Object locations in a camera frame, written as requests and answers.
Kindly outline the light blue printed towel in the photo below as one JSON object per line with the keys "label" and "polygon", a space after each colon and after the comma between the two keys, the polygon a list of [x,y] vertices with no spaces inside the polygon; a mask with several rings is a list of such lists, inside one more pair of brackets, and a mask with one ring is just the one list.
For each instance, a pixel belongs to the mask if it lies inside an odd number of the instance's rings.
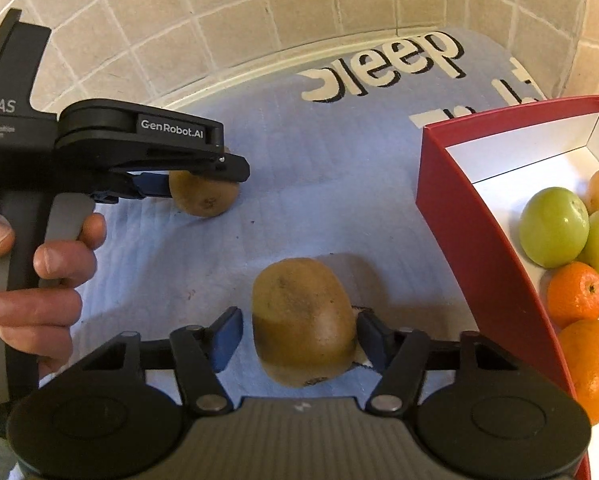
{"label": "light blue printed towel", "polygon": [[135,330],[160,339],[252,307],[269,264],[326,264],[351,302],[392,326],[453,339],[475,323],[417,204],[422,129],[460,114],[541,100],[526,68],[489,38],[452,28],[457,58],[330,103],[305,67],[220,91],[190,112],[223,122],[229,149],[250,165],[235,203],[201,219],[169,198],[100,207],[107,238],[82,305],[53,308],[37,350],[45,372]]}

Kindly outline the small orange mandarin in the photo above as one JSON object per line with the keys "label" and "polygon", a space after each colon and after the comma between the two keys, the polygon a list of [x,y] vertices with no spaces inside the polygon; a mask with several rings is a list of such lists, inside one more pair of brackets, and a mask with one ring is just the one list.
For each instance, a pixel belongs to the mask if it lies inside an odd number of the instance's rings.
{"label": "small orange mandarin", "polygon": [[599,318],[599,273],[574,261],[557,269],[546,292],[546,310],[557,328]]}

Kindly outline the green apple left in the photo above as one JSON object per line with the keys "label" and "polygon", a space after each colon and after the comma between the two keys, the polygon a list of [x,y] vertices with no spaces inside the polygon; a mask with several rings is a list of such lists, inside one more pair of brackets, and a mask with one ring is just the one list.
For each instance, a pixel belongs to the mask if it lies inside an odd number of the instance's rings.
{"label": "green apple left", "polygon": [[588,235],[587,208],[567,188],[544,188],[528,201],[520,216],[521,247],[533,263],[545,269],[575,260]]}

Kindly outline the large orange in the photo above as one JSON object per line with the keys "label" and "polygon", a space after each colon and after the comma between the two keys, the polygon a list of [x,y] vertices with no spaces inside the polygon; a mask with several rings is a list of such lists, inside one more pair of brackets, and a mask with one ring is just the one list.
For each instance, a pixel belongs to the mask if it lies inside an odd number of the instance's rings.
{"label": "large orange", "polygon": [[599,320],[577,321],[561,330],[557,339],[576,399],[592,425],[599,424]]}

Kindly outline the brown kiwi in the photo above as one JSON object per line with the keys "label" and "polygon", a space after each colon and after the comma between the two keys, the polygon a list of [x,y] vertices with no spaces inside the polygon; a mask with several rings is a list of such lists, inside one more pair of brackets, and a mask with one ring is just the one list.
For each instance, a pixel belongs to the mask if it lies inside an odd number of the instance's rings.
{"label": "brown kiwi", "polygon": [[240,194],[238,183],[212,180],[186,170],[170,171],[168,179],[176,206],[195,217],[211,218],[223,214]]}
{"label": "brown kiwi", "polygon": [[252,332],[264,371],[285,387],[324,382],[354,363],[354,309],[333,271],[316,259],[283,259],[259,273]]}

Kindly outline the red cardboard box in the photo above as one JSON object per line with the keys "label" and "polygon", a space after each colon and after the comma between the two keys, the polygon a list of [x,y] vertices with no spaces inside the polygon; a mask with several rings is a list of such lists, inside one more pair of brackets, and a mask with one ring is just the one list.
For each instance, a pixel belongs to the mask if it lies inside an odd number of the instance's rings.
{"label": "red cardboard box", "polygon": [[417,205],[481,333],[575,392],[540,302],[545,271],[516,222],[550,186],[582,191],[599,170],[599,96],[514,105],[423,129]]}

